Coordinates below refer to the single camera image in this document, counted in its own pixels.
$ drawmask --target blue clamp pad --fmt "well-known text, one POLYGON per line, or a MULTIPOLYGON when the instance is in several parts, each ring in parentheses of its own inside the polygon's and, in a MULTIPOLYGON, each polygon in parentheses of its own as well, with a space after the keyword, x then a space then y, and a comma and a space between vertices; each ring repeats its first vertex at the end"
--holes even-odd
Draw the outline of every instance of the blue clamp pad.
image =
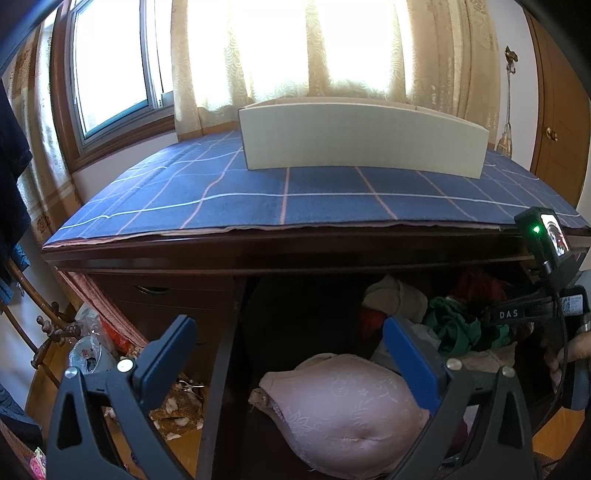
POLYGON ((384 322, 384 342, 418 406, 433 415, 447 387, 443 358, 428 342, 419 339, 410 326, 390 317, 384 322))
POLYGON ((150 342, 137 360, 131 383, 145 414, 162 405, 197 342, 197 323, 177 316, 158 340, 150 342))

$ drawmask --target hand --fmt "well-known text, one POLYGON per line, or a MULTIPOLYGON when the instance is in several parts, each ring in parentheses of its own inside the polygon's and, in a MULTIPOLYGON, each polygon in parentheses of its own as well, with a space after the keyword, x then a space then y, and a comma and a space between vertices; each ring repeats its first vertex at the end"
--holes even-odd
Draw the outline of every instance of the hand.
MULTIPOLYGON (((556 349, 544 339, 541 346, 546 349, 544 352, 544 362, 550 369, 550 378, 552 379, 552 386, 554 391, 558 389, 561 379, 561 366, 564 361, 564 349, 561 348, 558 353, 556 349)), ((584 358, 591 358, 591 332, 583 332, 577 335, 569 342, 569 357, 566 359, 567 363, 584 358)))

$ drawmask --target wooden door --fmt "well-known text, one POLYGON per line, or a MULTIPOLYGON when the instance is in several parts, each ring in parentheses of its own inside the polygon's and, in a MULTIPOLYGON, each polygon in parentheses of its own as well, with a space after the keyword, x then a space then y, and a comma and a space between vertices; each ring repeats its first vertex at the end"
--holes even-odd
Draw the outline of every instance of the wooden door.
POLYGON ((589 98, 548 32, 528 14, 538 66, 538 131, 531 172, 576 207, 589 155, 589 98))

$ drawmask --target window sill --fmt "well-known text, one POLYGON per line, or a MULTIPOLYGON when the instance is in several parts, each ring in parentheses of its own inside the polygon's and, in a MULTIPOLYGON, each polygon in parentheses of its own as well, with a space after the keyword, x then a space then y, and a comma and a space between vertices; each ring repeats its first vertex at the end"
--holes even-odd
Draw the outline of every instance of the window sill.
POLYGON ((124 148, 148 140, 157 135, 174 131, 174 115, 167 115, 149 124, 127 131, 105 142, 92 150, 83 153, 79 158, 69 162, 70 173, 81 170, 124 148))

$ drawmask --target cable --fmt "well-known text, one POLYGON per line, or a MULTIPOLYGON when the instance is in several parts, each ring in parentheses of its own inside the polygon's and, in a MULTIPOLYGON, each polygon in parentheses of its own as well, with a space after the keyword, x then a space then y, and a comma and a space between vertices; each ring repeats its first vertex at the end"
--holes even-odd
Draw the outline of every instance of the cable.
POLYGON ((554 409, 556 408, 558 401, 562 398, 562 389, 564 387, 564 377, 566 376, 566 364, 567 364, 567 359, 569 357, 569 336, 566 333, 566 321, 564 319, 564 311, 562 309, 562 301, 560 300, 560 296, 558 294, 554 294, 553 297, 554 297, 554 305, 557 309, 558 317, 560 318, 560 324, 562 327, 562 343, 563 343, 563 352, 564 352, 564 356, 563 356, 563 360, 562 360, 562 367, 561 367, 562 373, 560 375, 560 383, 558 385, 558 389, 556 390, 556 393, 554 394, 554 400, 552 400, 552 403, 550 404, 550 408, 546 412, 546 415, 544 415, 544 418, 541 420, 540 423, 538 423, 538 426, 535 428, 534 435, 536 433, 538 433, 540 431, 540 429, 545 425, 545 423, 548 421, 548 419, 550 418, 550 416, 554 412, 554 409))

